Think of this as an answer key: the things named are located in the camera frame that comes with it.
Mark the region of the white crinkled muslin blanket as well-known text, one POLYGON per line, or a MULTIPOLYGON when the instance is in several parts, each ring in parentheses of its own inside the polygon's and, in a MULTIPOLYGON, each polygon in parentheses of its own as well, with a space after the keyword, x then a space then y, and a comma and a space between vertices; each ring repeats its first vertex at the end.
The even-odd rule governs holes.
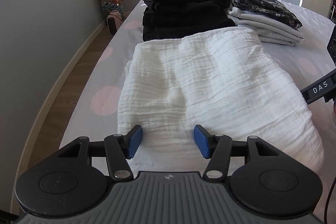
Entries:
POLYGON ((125 76, 118 131, 143 129, 129 162, 134 173, 203 172, 197 124, 235 140, 259 136, 313 171, 323 165, 322 140, 299 88, 248 28, 140 43, 125 76))

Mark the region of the white folded clothes stack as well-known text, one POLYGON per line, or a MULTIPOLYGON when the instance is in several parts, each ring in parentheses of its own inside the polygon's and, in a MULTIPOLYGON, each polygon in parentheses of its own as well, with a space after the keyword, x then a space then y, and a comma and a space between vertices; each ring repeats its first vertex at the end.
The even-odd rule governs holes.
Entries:
POLYGON ((268 16, 242 11, 237 7, 227 9, 227 16, 238 27, 254 30, 261 42, 296 46, 304 40, 303 33, 268 16))

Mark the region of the pink dotted bed sheet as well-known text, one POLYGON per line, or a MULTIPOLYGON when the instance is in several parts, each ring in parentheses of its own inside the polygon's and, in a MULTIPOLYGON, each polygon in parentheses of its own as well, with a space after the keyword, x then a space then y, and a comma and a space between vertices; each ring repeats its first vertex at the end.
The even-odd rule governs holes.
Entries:
MULTIPOLYGON (((294 47, 262 45, 301 91, 334 69, 326 49, 334 24, 309 9, 291 3, 286 6, 302 23, 303 42, 294 47)), ((141 27, 144 9, 145 4, 139 2, 103 52, 72 114, 62 145, 79 136, 98 141, 120 133, 118 101, 125 82, 125 67, 133 58, 135 47, 144 42, 141 27)), ((315 214, 320 218, 327 217, 328 223, 335 223, 335 188, 332 187, 335 178, 335 106, 333 102, 325 103, 324 100, 307 106, 324 150, 323 165, 315 171, 323 183, 323 195, 315 214)))

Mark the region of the dark floral folded garment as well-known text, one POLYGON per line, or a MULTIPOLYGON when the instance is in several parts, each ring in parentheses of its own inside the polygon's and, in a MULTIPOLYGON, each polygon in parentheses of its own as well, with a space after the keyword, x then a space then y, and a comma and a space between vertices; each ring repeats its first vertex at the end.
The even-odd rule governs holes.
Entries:
POLYGON ((269 16, 297 30, 302 27, 299 19, 278 0, 231 0, 232 6, 242 11, 269 16))

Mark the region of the white space heater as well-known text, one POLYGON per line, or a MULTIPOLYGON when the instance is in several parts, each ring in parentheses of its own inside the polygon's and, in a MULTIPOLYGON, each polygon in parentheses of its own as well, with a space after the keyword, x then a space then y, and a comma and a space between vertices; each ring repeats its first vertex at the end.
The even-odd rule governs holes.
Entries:
POLYGON ((109 33, 114 36, 120 26, 123 24, 122 16, 119 11, 111 11, 106 18, 106 23, 109 29, 109 33))

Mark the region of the black folded garment pile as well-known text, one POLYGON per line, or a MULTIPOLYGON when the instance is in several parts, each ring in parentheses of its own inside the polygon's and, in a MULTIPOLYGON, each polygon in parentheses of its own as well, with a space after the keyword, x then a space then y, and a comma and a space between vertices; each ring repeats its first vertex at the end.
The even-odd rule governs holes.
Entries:
POLYGON ((143 41, 179 39, 185 36, 233 27, 226 15, 230 0, 143 0, 143 41))

